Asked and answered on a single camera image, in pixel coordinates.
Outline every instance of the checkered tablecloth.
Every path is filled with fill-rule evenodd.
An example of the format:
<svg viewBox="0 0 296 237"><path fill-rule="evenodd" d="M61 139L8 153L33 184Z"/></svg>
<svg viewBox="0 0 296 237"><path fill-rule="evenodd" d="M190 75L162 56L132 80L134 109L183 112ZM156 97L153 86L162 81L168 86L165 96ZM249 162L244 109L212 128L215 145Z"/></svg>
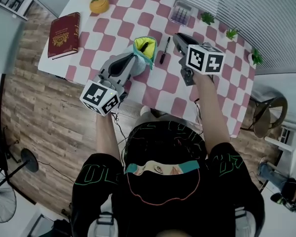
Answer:
<svg viewBox="0 0 296 237"><path fill-rule="evenodd" d="M249 102L255 69L249 65L251 46L238 36L228 42L223 33L227 26L215 20L211 26L195 10L187 27L168 20L175 0L109 0L110 9L90 14L80 35L80 48L72 55L66 79L86 84L113 55L121 54L133 40L152 36L158 42L158 54L152 71L147 67L126 84L128 99L151 108L196 122L198 98L196 87L186 87L178 61L181 58L170 41L164 63L159 63L168 37L174 33L193 36L200 43L209 42L226 53L222 74L215 77L219 104L229 133L238 135Z"/></svg>

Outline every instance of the book spine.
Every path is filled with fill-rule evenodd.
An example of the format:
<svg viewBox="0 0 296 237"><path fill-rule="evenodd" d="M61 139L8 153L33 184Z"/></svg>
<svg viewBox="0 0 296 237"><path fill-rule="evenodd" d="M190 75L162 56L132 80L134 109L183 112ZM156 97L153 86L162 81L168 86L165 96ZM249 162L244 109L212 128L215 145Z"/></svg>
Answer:
<svg viewBox="0 0 296 237"><path fill-rule="evenodd" d="M80 13L77 13L77 21L74 25L74 47L73 47L73 50L77 52L79 47L79 27L80 27Z"/></svg>

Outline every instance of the ar tag cube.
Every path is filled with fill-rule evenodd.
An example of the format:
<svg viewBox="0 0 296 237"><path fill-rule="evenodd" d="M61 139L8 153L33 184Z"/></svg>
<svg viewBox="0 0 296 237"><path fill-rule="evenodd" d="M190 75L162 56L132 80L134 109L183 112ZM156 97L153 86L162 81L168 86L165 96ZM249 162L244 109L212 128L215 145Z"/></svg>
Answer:
<svg viewBox="0 0 296 237"><path fill-rule="evenodd" d="M106 116L120 102L116 90L91 80L88 80L84 87L80 101L87 108L102 116Z"/></svg>
<svg viewBox="0 0 296 237"><path fill-rule="evenodd" d="M218 75L226 54L206 45L188 45L186 66L204 75Z"/></svg>

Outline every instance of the red book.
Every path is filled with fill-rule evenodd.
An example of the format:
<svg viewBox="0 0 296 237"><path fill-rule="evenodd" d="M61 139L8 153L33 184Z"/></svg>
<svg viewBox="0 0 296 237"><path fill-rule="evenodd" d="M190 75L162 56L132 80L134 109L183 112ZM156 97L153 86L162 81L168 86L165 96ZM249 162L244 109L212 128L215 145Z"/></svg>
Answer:
<svg viewBox="0 0 296 237"><path fill-rule="evenodd" d="M58 59L78 52L80 13L74 12L51 22L48 58Z"/></svg>

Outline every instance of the forearm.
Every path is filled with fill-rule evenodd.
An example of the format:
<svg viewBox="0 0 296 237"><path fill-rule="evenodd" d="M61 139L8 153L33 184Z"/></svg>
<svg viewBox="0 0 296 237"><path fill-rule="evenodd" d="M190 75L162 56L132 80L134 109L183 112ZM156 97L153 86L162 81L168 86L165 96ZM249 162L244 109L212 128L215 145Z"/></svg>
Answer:
<svg viewBox="0 0 296 237"><path fill-rule="evenodd" d="M117 139L111 114L96 116L97 152L114 156L120 161Z"/></svg>
<svg viewBox="0 0 296 237"><path fill-rule="evenodd" d="M214 146L230 142L227 125L218 104L215 85L208 76L194 76L202 117L205 146L209 154Z"/></svg>

